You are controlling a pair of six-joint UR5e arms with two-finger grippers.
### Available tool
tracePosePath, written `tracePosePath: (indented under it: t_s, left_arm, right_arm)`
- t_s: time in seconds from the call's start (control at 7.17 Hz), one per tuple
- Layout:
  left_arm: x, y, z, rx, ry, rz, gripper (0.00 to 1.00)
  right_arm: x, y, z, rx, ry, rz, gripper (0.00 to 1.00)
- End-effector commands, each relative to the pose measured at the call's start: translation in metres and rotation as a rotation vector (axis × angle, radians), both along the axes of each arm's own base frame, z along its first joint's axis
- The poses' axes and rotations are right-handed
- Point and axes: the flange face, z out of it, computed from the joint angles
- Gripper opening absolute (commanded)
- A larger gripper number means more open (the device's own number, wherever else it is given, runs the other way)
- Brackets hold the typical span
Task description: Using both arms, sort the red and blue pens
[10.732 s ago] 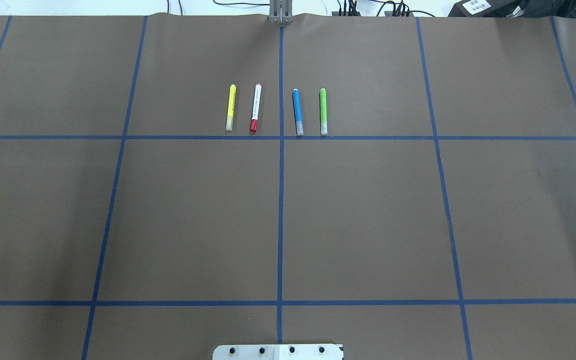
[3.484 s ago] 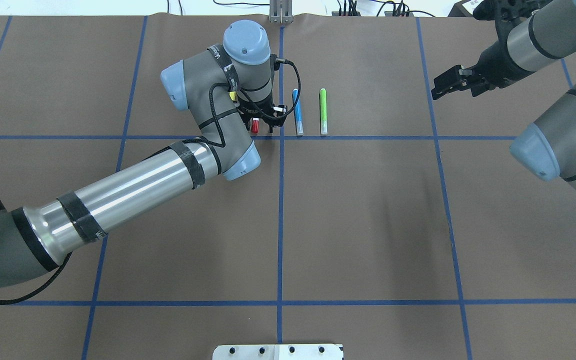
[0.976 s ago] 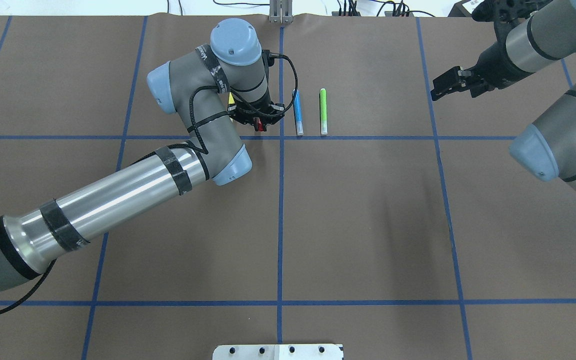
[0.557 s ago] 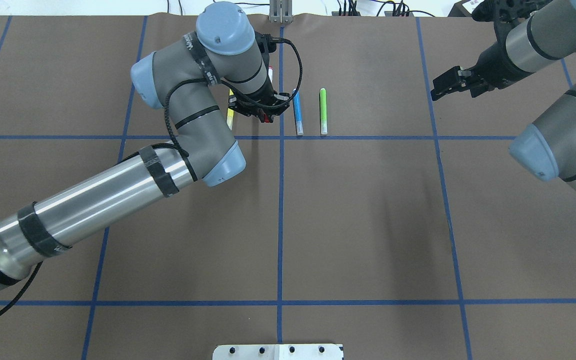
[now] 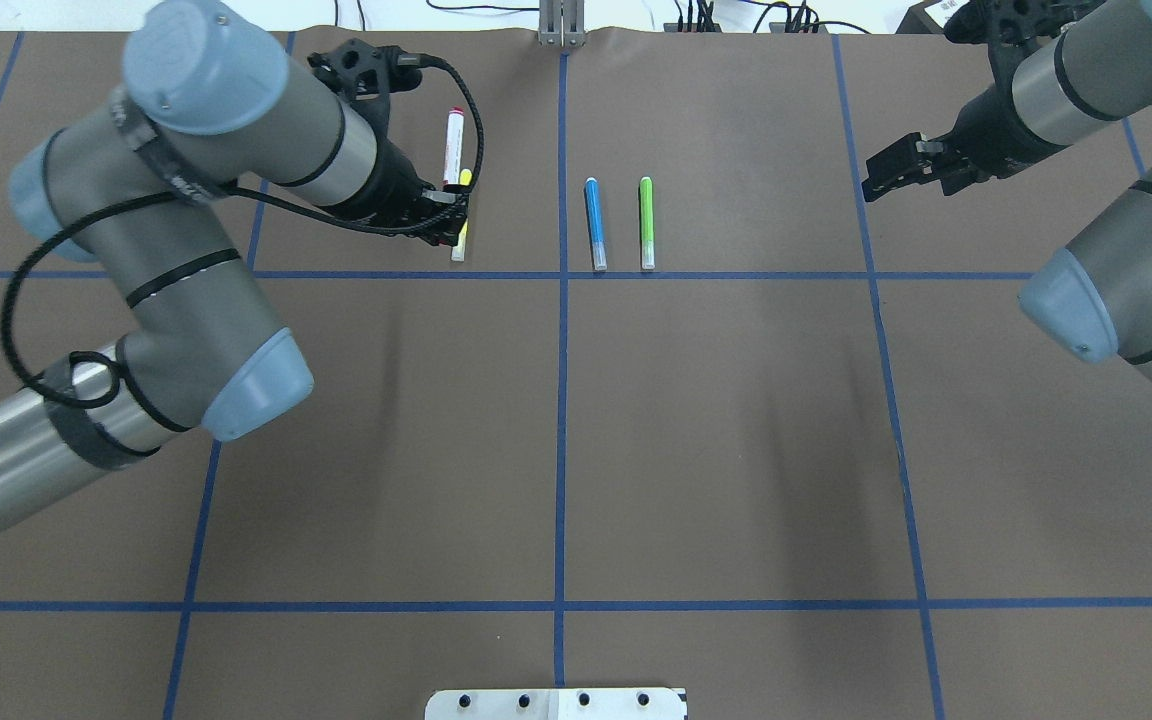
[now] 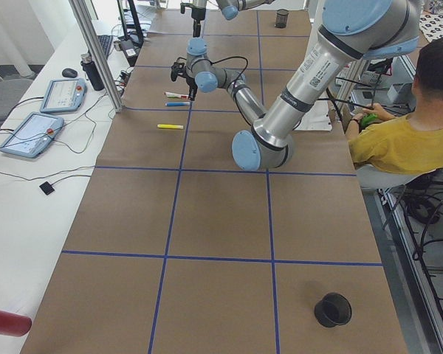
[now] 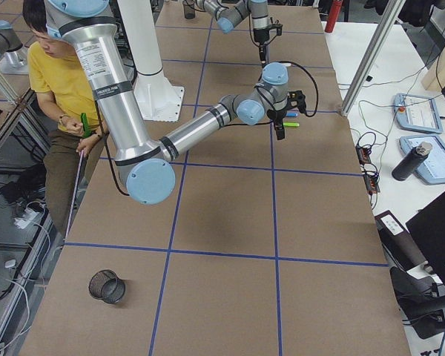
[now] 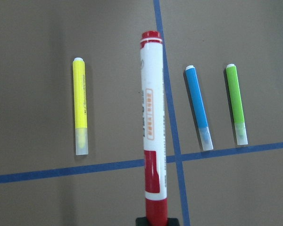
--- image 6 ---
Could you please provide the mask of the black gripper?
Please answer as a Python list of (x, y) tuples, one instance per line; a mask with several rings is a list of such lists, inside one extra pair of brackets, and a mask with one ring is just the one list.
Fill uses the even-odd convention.
[(198, 91), (198, 86), (197, 86), (197, 84), (195, 82), (195, 79), (192, 78), (192, 77), (187, 76), (185, 78), (185, 80), (186, 80), (186, 83), (187, 83), (187, 85), (189, 87), (188, 99), (190, 101), (194, 101), (195, 97), (196, 97), (196, 93)]
[(191, 11), (193, 19), (193, 37), (198, 38), (202, 31), (202, 22), (205, 20), (205, 8), (193, 8)]

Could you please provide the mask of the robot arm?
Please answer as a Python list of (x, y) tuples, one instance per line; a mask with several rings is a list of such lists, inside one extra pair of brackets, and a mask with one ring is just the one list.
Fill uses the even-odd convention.
[[(239, 12), (249, 10), (264, 4), (271, 4), (273, 0), (216, 0), (217, 7), (221, 10), (225, 19), (234, 19)], [(201, 36), (202, 22), (205, 20), (207, 11), (206, 0), (193, 0), (190, 2), (180, 2), (180, 13), (190, 8), (191, 18), (193, 19), (193, 37)]]
[(291, 131), (347, 63), (415, 50), (421, 7), (420, 1), (326, 1), (317, 43), (270, 109), (263, 107), (241, 72), (213, 65), (203, 38), (189, 40), (186, 61), (174, 64), (171, 78), (186, 79), (190, 100), (197, 91), (226, 90), (250, 125), (233, 138), (236, 164), (249, 171), (277, 168), (292, 157)]

